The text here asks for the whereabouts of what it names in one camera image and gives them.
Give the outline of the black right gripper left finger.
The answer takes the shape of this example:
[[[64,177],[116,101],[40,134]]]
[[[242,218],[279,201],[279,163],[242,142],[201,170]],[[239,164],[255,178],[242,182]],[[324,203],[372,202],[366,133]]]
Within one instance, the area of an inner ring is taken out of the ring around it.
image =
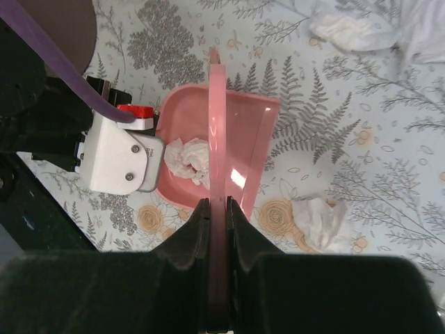
[[[2,333],[203,333],[209,201],[149,252],[27,252],[1,272]]]

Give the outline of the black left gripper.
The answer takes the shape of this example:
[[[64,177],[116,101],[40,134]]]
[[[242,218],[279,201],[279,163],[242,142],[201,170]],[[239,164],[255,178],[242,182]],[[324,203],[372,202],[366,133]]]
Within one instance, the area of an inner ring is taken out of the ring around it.
[[[1,23],[1,153],[28,152],[68,172],[81,163],[80,143],[93,112],[43,60]]]

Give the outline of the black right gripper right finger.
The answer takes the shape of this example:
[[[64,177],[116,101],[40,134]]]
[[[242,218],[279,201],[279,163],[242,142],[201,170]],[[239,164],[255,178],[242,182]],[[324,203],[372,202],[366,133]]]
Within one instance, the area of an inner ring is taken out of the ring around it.
[[[235,333],[436,333],[420,271],[401,257],[286,254],[227,201]]]

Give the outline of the pink hand brush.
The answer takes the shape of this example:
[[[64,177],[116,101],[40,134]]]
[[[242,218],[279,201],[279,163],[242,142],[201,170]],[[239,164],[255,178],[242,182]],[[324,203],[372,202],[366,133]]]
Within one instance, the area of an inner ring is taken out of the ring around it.
[[[207,332],[229,330],[226,200],[226,69],[216,47],[209,53],[209,181],[210,237]]]

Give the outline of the pink dustpan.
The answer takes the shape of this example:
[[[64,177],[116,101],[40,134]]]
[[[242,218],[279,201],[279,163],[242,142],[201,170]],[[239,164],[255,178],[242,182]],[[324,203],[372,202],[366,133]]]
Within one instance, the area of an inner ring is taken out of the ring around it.
[[[247,93],[227,91],[227,159],[226,194],[240,205],[247,218],[254,203],[269,144],[280,110],[280,101]],[[188,84],[171,91],[161,105],[156,135],[169,144],[208,139],[208,89]],[[209,190],[191,180],[174,176],[161,166],[157,193],[166,201],[193,209]]]

